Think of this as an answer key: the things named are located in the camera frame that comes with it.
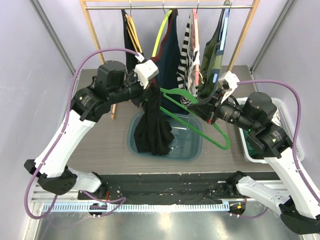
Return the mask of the orange yellow hanger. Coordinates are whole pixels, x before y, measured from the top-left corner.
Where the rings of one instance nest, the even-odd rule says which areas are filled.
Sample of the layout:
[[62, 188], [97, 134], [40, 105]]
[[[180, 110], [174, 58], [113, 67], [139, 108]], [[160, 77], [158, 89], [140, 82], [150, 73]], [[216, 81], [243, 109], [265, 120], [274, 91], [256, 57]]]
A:
[[139, 41], [139, 38], [138, 38], [138, 33], [137, 33], [137, 30], [136, 30], [133, 18], [131, 16], [129, 16], [127, 13], [124, 14], [124, 17], [125, 17], [125, 20], [126, 20], [126, 28], [127, 28], [129, 37], [130, 37], [130, 39], [132, 41], [133, 48], [134, 48], [134, 50], [136, 52], [142, 54], [143, 51], [142, 51], [142, 48], [141, 48], [141, 45], [140, 45], [140, 41]]

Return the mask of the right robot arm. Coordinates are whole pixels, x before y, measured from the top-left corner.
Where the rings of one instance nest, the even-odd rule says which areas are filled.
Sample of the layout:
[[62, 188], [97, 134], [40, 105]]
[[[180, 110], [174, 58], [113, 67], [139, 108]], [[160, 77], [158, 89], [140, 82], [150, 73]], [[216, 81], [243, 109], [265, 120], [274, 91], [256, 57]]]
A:
[[255, 199], [278, 214], [284, 225], [298, 235], [320, 232], [320, 204], [303, 182], [296, 147], [286, 131], [273, 122], [277, 106], [267, 94], [253, 92], [240, 106], [218, 91], [187, 108], [209, 124], [221, 119], [247, 131], [246, 141], [273, 168], [287, 190], [277, 191], [237, 171], [226, 180], [225, 190], [230, 197]]

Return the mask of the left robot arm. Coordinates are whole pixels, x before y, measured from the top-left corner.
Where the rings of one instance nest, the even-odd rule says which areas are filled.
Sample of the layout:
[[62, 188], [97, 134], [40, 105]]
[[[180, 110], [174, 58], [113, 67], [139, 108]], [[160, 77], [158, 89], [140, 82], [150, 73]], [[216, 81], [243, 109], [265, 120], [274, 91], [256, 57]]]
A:
[[152, 60], [145, 60], [128, 72], [122, 62], [109, 60], [100, 65], [89, 86], [79, 89], [71, 99], [70, 110], [45, 150], [24, 167], [35, 174], [46, 191], [61, 196], [70, 190], [88, 192], [100, 200], [107, 184], [96, 172], [82, 172], [67, 165], [72, 153], [111, 106], [129, 100], [143, 100], [150, 81], [159, 73]]

